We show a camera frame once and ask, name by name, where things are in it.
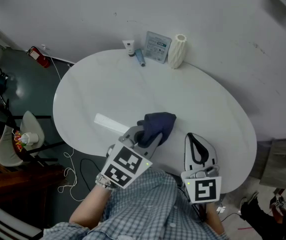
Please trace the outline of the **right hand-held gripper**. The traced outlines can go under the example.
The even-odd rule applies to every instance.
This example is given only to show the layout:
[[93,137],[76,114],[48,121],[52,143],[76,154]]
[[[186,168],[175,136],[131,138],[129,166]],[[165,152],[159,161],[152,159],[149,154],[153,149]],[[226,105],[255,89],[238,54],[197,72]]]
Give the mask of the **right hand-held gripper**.
[[180,176],[190,204],[212,203],[220,199],[222,177],[219,170],[215,148],[203,137],[187,133],[184,171]]

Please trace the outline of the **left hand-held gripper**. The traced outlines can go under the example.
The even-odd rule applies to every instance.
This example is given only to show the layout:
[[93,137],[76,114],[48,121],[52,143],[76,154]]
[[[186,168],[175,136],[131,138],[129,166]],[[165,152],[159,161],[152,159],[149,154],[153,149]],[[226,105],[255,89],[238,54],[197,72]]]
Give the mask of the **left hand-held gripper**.
[[117,142],[110,146],[108,157],[100,172],[100,184],[106,189],[127,188],[149,169],[163,134],[151,136],[143,141],[144,127],[133,126]]

